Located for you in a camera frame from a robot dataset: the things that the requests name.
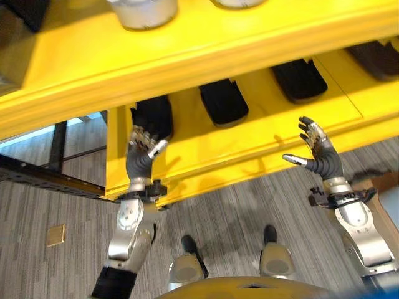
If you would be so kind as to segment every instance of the silver leg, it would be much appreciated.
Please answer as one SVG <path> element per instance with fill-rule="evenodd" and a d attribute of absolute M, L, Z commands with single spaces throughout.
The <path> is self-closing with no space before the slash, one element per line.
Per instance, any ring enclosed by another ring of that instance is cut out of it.
<path fill-rule="evenodd" d="M 178 257 L 169 268 L 168 291 L 204 279 L 198 259 L 191 254 Z"/>
<path fill-rule="evenodd" d="M 295 267 L 289 250 L 274 242 L 269 242 L 263 248 L 260 265 L 260 275 L 295 280 Z"/>

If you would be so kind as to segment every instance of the brass floor plate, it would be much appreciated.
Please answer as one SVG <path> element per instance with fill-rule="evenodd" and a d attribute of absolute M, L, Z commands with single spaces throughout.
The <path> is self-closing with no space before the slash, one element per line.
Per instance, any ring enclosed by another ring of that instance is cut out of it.
<path fill-rule="evenodd" d="M 46 246 L 62 244 L 65 241 L 65 224 L 50 227 L 47 231 Z"/>

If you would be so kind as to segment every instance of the black object on shelf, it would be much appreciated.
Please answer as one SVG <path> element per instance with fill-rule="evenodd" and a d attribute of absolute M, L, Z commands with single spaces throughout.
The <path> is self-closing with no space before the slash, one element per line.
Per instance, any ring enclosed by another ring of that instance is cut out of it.
<path fill-rule="evenodd" d="M 377 41 L 353 45 L 347 50 L 359 64 L 379 81 L 393 81 L 399 76 L 399 53 L 389 42 Z"/>
<path fill-rule="evenodd" d="M 2 0 L 33 31 L 39 31 L 50 0 Z"/>
<path fill-rule="evenodd" d="M 328 89 L 313 60 L 294 60 L 276 65 L 272 71 L 286 97 L 295 104 L 309 103 Z"/>
<path fill-rule="evenodd" d="M 229 128 L 244 120 L 248 106 L 236 82 L 228 79 L 200 86 L 202 102 L 215 126 Z"/>
<path fill-rule="evenodd" d="M 167 95 L 137 102 L 130 109 L 133 124 L 143 127 L 149 134 L 157 135 L 157 140 L 169 140 L 173 135 L 172 108 Z"/>

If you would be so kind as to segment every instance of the black sleeve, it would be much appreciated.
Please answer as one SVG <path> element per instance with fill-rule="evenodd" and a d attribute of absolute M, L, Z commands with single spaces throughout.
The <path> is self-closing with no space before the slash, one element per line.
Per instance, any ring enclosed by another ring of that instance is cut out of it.
<path fill-rule="evenodd" d="M 104 267 L 95 283 L 92 296 L 98 299 L 129 299 L 136 273 Z"/>

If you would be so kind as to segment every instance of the metal frame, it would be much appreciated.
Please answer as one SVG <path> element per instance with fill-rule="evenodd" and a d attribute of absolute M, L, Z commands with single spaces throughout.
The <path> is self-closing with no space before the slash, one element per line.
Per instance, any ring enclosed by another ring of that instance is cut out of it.
<path fill-rule="evenodd" d="M 68 159 L 64 158 L 66 129 L 66 121 L 55 125 L 46 168 L 0 154 L 0 181 L 13 181 L 64 194 L 108 201 L 100 198 L 105 194 L 103 186 L 62 174 L 62 164 Z"/>

